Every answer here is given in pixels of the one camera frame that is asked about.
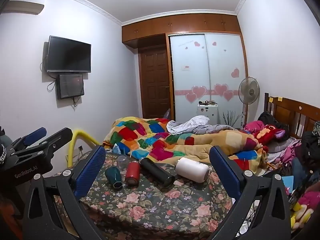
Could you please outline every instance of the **frosted glass door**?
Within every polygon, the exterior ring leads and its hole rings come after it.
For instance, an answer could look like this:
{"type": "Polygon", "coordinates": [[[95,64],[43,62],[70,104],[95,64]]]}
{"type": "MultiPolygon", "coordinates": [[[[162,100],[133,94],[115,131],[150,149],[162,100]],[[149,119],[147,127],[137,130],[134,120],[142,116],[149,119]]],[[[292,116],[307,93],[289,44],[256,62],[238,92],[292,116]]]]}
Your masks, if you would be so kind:
{"type": "Polygon", "coordinates": [[[171,36],[175,114],[177,122],[196,116],[198,101],[210,100],[204,34],[171,36]]]}
{"type": "Polygon", "coordinates": [[[218,103],[218,123],[224,124],[223,113],[240,115],[233,125],[240,128],[243,103],[238,96],[240,82],[245,78],[244,54],[239,35],[205,34],[210,69],[211,100],[218,103]]]}

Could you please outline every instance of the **wall-mounted tv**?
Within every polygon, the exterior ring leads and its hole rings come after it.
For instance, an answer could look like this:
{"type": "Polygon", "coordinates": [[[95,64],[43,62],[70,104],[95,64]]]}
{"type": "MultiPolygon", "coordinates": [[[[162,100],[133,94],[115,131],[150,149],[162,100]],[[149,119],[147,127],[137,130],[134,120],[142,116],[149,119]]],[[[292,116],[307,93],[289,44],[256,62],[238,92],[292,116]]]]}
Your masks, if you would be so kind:
{"type": "Polygon", "coordinates": [[[91,45],[50,36],[47,72],[91,72],[91,45]]]}

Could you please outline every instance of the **yellow pipe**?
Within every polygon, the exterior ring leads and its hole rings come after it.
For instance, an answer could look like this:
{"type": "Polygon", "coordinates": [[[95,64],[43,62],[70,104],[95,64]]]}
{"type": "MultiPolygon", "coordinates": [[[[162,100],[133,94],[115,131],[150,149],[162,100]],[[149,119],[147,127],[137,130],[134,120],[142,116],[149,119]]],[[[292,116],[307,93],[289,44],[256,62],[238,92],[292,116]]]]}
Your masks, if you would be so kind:
{"type": "Polygon", "coordinates": [[[85,131],[83,130],[75,130],[72,131],[73,132],[73,136],[72,136],[72,140],[69,143],[69,150],[68,150],[68,167],[71,167],[73,165],[73,150],[75,148],[75,144],[76,144],[76,138],[78,135],[86,138],[88,141],[93,142],[95,145],[99,145],[100,143],[94,139],[93,137],[91,137],[89,134],[87,134],[85,131]]]}

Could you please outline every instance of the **red thermos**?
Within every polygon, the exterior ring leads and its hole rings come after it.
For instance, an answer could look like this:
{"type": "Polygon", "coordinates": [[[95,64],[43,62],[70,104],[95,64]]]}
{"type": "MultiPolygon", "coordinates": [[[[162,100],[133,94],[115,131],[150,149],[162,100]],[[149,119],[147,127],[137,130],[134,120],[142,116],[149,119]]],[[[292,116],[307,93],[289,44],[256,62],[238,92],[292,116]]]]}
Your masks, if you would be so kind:
{"type": "Polygon", "coordinates": [[[140,163],[137,161],[130,162],[125,174],[125,182],[128,185],[137,185],[140,179],[140,163]]]}

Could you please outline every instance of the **white thermos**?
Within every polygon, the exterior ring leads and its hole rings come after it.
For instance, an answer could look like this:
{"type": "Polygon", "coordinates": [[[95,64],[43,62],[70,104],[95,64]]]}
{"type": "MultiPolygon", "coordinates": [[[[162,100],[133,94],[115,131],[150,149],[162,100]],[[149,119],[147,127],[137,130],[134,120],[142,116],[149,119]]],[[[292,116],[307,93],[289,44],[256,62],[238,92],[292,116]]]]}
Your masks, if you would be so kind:
{"type": "Polygon", "coordinates": [[[208,177],[209,166],[183,157],[178,160],[175,171],[182,177],[202,183],[208,177]]]}

